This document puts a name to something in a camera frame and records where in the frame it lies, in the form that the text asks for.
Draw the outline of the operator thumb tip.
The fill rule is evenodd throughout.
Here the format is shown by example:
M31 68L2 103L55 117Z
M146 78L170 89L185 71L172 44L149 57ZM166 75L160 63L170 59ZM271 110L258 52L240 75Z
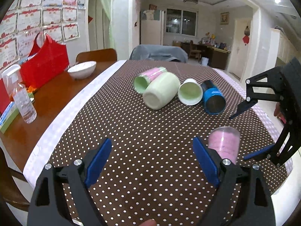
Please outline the operator thumb tip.
M149 219L141 223L139 226L157 226L157 222L154 219Z

